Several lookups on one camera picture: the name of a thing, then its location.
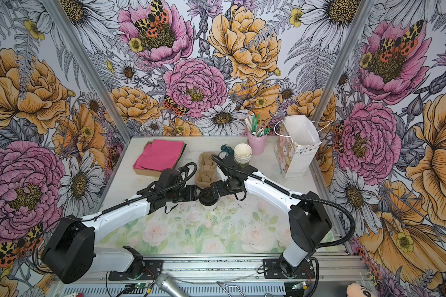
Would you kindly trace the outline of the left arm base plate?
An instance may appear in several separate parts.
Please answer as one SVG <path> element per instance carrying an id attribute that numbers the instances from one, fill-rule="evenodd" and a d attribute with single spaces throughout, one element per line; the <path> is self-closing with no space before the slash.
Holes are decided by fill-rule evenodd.
<path id="1" fill-rule="evenodd" d="M 110 281 L 155 280 L 162 273 L 163 263 L 162 260 L 143 260 L 136 269 L 126 272 L 110 272 L 108 279 Z"/>

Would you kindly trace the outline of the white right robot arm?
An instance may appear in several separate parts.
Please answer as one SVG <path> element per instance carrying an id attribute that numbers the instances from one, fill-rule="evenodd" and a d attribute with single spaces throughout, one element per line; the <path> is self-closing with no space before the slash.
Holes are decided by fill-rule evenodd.
<path id="1" fill-rule="evenodd" d="M 242 167 L 231 156 L 220 158 L 212 154 L 211 159 L 224 176 L 224 180 L 211 184 L 213 199 L 234 196 L 237 200 L 244 200 L 251 194 L 287 214 L 291 243 L 279 257 L 280 269 L 286 278 L 294 278 L 299 273 L 301 264 L 309 261 L 316 250 L 341 245 L 355 234 L 356 221 L 352 213 L 342 205 L 321 199 L 312 191 L 303 194 L 285 188 L 251 165 Z M 349 221 L 348 233 L 339 240 L 322 241 L 332 229 L 326 207 L 339 210 Z"/>

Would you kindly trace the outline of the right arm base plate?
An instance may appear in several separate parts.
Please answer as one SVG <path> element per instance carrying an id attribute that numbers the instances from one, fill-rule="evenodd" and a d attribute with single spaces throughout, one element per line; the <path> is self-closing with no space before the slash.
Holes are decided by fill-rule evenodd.
<path id="1" fill-rule="evenodd" d="M 292 267 L 288 262 L 276 258 L 266 258 L 259 268 L 265 279 L 314 279 L 315 266 L 308 260 L 303 260 L 297 267 Z"/>

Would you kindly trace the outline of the black coffee cup lid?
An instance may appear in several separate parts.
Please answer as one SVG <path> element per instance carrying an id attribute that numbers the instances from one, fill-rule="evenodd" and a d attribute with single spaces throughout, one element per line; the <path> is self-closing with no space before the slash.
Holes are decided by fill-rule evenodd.
<path id="1" fill-rule="evenodd" d="M 219 194 L 211 188 L 206 188 L 198 194 L 198 200 L 202 205 L 210 207 L 218 202 Z"/>

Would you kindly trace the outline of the cartoon animal gift bag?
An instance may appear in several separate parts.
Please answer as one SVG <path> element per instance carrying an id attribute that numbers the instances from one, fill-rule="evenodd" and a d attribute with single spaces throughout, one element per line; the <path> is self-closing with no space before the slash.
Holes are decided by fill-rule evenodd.
<path id="1" fill-rule="evenodd" d="M 286 116 L 275 124 L 275 154 L 284 178 L 305 174 L 322 143 L 320 133 L 331 124 L 305 115 Z"/>

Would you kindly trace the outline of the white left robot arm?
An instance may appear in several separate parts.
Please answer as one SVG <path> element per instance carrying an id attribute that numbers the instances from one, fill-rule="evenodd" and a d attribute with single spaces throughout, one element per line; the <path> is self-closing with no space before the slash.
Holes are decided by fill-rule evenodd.
<path id="1" fill-rule="evenodd" d="M 130 279 L 144 272 L 143 256 L 130 246 L 118 249 L 96 245 L 122 226 L 165 208 L 167 203 L 197 200 L 197 187 L 188 185 L 196 171 L 195 162 L 178 170 L 167 169 L 158 181 L 137 192 L 131 199 L 92 215 L 63 217 L 47 242 L 42 262 L 65 284 L 87 274 L 116 272 Z"/>

